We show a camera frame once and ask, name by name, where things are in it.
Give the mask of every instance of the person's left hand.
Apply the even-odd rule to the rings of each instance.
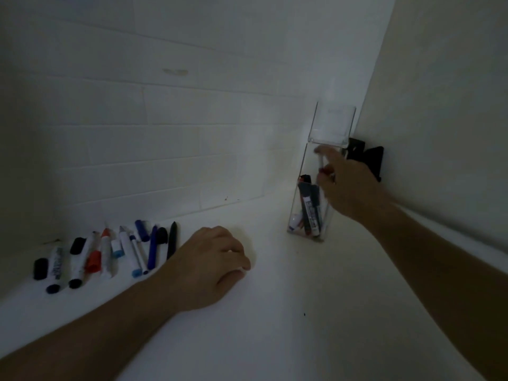
[[[250,270],[243,246],[221,226],[202,228],[149,278],[174,312],[207,307],[219,301]]]

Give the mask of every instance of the person's right hand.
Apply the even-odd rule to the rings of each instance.
[[[317,183],[335,210],[363,223],[372,213],[391,207],[389,195],[364,163],[346,160],[328,146],[318,146],[314,152],[329,162],[318,174]]]
[[[240,269],[251,269],[240,241],[224,227],[204,227],[149,279],[159,299],[178,313],[219,301],[244,277]]]

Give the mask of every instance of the person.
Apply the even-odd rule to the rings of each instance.
[[[486,379],[508,379],[508,277],[405,215],[364,164],[331,147],[315,152],[329,162],[317,183],[333,208],[372,233]],[[200,229],[145,281],[1,359],[0,378],[111,380],[172,316],[219,301],[244,277],[240,268],[251,263],[228,230]]]

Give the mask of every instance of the forearm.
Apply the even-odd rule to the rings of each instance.
[[[152,286],[151,278],[137,283],[89,314],[1,359],[2,379],[115,378],[176,312],[171,304],[158,302]]]
[[[508,277],[395,206],[362,224],[471,364],[487,379],[508,379]]]

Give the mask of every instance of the open lid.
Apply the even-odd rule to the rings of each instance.
[[[317,105],[309,141],[347,148],[356,107],[327,101]]]

